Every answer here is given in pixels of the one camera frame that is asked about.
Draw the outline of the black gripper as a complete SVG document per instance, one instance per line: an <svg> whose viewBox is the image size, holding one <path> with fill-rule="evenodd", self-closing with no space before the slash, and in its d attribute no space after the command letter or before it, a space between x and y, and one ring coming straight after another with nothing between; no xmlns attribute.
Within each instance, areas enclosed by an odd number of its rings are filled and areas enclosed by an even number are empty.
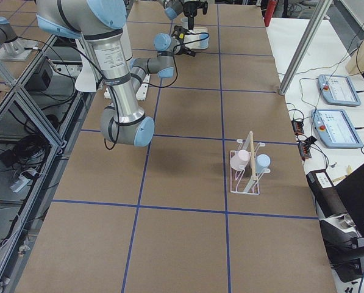
<svg viewBox="0 0 364 293"><path fill-rule="evenodd" d="M190 48L186 47L184 44L176 44L173 47L173 54L174 55L188 55L191 57L195 57L196 56L196 52L194 52L193 50L191 50Z"/></svg>
<svg viewBox="0 0 364 293"><path fill-rule="evenodd" d="M184 1L183 13L185 16L196 16L198 10L202 9L202 13L205 15L208 11L207 1Z"/></svg>

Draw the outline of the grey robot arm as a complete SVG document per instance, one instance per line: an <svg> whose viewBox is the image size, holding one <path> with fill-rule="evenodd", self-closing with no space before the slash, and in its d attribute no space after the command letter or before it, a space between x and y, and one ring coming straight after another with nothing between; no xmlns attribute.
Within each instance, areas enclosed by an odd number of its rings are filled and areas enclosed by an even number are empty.
<svg viewBox="0 0 364 293"><path fill-rule="evenodd" d="M127 12L123 1L37 1L41 29L60 37L83 37L95 52L95 60L109 90L112 105L101 117L101 132L112 143L145 147L154 134L154 120L138 105L136 93L147 74L159 78L174 75L174 56L194 56L181 38L157 34L155 58L127 61L121 37Z"/></svg>
<svg viewBox="0 0 364 293"><path fill-rule="evenodd" d="M208 11L209 4L207 1L191 0L159 0L158 3L163 7L166 16L173 20L181 13L189 19L194 19L198 15L198 10L202 10L205 15Z"/></svg>

